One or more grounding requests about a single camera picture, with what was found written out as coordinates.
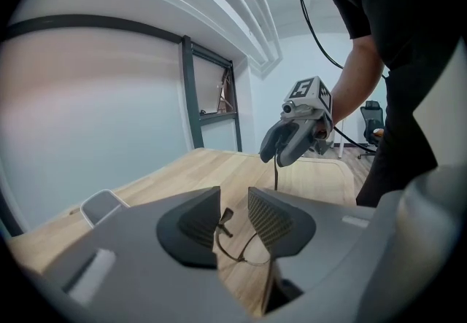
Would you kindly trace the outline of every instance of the black shirt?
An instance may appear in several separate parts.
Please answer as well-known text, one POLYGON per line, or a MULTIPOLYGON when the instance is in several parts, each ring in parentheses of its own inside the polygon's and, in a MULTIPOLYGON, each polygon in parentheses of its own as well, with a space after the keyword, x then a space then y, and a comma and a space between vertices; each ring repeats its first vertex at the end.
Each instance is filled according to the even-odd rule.
POLYGON ((333 0, 350 38, 371 34, 385 65, 443 66, 460 36, 458 0, 333 0))

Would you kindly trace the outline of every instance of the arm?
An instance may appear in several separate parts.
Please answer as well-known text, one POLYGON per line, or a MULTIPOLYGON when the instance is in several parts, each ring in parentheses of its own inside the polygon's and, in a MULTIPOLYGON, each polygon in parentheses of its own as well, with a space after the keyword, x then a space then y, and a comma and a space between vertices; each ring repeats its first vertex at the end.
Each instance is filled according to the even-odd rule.
POLYGON ((331 91, 333 123, 356 110, 377 86, 383 63, 371 35, 353 39, 342 74, 331 91))

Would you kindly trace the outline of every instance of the black stripe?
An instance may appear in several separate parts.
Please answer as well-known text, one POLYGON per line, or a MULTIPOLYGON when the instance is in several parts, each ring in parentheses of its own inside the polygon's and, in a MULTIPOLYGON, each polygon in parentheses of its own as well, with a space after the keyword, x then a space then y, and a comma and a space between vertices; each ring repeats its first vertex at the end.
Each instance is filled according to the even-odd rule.
POLYGON ((5 228, 11 236, 18 236, 23 234, 21 226, 15 219, 13 213, 9 210, 8 203, 0 190, 0 218, 5 228))
POLYGON ((212 63, 215 63, 224 68, 232 67, 231 61, 223 58, 221 55, 218 55, 217 53, 214 53, 211 50, 208 50, 207 48, 204 48, 196 43, 193 43, 193 54, 195 56, 203 58, 204 60, 211 61, 212 63))
POLYGON ((187 102, 188 121, 195 148, 204 147, 201 123, 199 122, 198 97, 196 95, 195 69, 193 67, 193 50, 189 36, 182 38, 182 66, 183 82, 185 84, 185 98, 187 102))
POLYGON ((231 70, 232 70, 232 88, 233 88, 233 98, 235 100, 235 135, 236 135, 236 148, 239 152, 243 151, 242 147, 242 135, 240 133, 240 118, 239 118, 239 103, 236 100, 236 85, 235 85, 235 73, 234 73, 234 63, 231 63, 231 70))
POLYGON ((182 41, 181 36, 145 23, 99 15, 51 15, 20 21, 7 27, 4 41, 16 36, 53 28, 111 28, 154 36, 177 44, 182 41))

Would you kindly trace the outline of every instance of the wooden tabletop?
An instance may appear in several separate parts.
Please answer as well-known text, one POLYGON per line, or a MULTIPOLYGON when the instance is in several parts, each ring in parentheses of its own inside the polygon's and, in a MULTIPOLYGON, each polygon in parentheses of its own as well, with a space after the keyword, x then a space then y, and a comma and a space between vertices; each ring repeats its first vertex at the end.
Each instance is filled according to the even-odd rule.
MULTIPOLYGON (((258 155, 195 149, 126 186, 113 190, 130 206, 156 201, 178 193, 220 186, 221 210, 233 209, 226 227, 233 238, 221 236, 223 246, 238 256, 255 233, 247 216, 248 187, 274 189, 274 163, 263 163, 258 155)), ((278 190, 304 198, 355 205, 353 175, 338 160, 300 158, 286 168, 279 168, 278 190)), ((79 211, 60 217, 37 230, 9 240, 16 260, 42 272, 67 246, 90 230, 79 211)), ((214 249, 220 278, 227 288, 253 315, 261 314, 263 296, 269 274, 269 263, 253 265, 236 263, 214 249)), ((245 252, 251 263, 263 263, 269 255, 256 236, 245 252)))

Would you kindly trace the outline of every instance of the office chair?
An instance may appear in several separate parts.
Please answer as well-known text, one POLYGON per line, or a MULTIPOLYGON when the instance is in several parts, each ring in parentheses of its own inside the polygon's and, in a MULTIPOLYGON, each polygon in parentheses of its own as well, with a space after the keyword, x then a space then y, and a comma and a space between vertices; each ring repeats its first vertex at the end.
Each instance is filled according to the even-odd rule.
MULTIPOLYGON (((362 112, 363 119, 365 120, 365 131, 363 135, 365 136, 368 145, 374 145, 378 147, 379 141, 381 140, 380 136, 373 134, 373 131, 376 128, 384 128, 384 122, 382 119, 382 108, 379 106, 377 101, 367 101, 365 106, 360 107, 362 112)), ((362 155, 358 155, 358 159, 361 159, 362 156, 375 156, 375 152, 365 152, 362 155)))

